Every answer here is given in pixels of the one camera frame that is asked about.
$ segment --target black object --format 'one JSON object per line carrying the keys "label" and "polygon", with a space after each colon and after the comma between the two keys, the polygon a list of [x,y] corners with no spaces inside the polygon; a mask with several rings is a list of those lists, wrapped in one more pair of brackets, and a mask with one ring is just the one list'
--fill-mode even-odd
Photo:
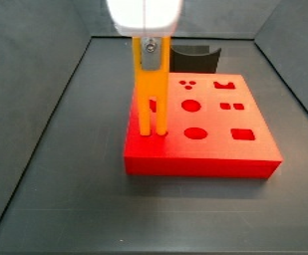
{"label": "black object", "polygon": [[208,52],[206,45],[174,45],[170,48],[168,70],[174,73],[214,74],[220,49]]}

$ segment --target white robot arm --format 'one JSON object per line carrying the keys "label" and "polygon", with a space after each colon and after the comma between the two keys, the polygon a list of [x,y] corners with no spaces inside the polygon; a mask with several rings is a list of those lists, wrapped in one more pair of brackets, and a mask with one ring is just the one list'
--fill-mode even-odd
{"label": "white robot arm", "polygon": [[175,29],[182,0],[107,0],[120,35],[168,37]]}

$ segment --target small hole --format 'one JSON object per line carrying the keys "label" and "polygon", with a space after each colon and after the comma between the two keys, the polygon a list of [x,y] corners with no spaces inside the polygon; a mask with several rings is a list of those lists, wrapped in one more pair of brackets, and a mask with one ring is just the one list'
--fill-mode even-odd
{"label": "small hole", "polygon": [[223,110],[230,110],[230,104],[228,104],[228,103],[219,103],[219,107],[220,107]]}
{"label": "small hole", "polygon": [[155,101],[150,100],[150,109],[152,111],[152,113],[155,113]]}
{"label": "small hole", "polygon": [[243,110],[243,104],[232,104],[232,107],[234,107],[236,110]]}
{"label": "small hole", "polygon": [[183,135],[188,139],[204,139],[207,137],[207,132],[199,127],[190,127],[183,131]]}
{"label": "small hole", "polygon": [[232,128],[230,132],[232,139],[254,140],[254,133],[250,129]]}
{"label": "small hole", "polygon": [[227,83],[227,84],[219,84],[218,82],[212,82],[212,85],[216,89],[224,89],[224,90],[232,90],[234,89],[234,85],[232,83]]}
{"label": "small hole", "polygon": [[180,107],[187,111],[187,112],[196,112],[200,109],[200,103],[195,100],[184,100],[180,103]]}

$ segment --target rectangular hole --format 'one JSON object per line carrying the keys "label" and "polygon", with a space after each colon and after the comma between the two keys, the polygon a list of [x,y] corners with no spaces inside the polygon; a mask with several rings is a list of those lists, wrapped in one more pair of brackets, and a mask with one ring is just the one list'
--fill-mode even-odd
{"label": "rectangular hole", "polygon": [[251,129],[232,128],[230,130],[232,139],[254,140]]}
{"label": "rectangular hole", "polygon": [[232,104],[235,110],[243,110],[243,104]]}

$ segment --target circular hole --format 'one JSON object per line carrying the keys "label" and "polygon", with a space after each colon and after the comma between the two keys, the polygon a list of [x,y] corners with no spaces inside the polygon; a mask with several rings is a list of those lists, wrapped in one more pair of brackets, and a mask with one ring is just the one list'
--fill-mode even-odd
{"label": "circular hole", "polygon": [[196,112],[200,109],[200,103],[195,100],[184,100],[180,103],[180,107],[187,111],[187,112]]}
{"label": "circular hole", "polygon": [[183,131],[183,135],[188,139],[204,139],[207,137],[207,132],[199,127],[190,127]]}

